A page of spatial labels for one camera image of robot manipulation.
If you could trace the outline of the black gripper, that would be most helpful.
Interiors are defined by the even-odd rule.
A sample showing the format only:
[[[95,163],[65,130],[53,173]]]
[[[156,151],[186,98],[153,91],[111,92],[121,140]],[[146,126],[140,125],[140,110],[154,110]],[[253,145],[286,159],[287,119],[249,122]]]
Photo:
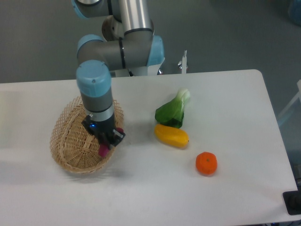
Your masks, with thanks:
[[[81,124],[90,135],[97,138],[100,145],[107,147],[109,150],[116,147],[125,137],[122,128],[114,128],[114,115],[104,121],[94,121],[91,115],[87,115]]]

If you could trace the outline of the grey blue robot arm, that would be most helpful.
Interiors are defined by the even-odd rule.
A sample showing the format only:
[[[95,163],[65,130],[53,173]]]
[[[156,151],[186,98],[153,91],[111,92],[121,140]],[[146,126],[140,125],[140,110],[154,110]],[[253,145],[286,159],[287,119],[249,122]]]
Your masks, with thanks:
[[[76,81],[86,111],[82,125],[106,153],[125,136],[115,125],[111,72],[133,75],[136,68],[160,67],[165,59],[163,41],[153,33],[145,0],[74,0],[72,6],[79,17],[108,16],[122,27],[113,40],[89,34],[77,47]]]

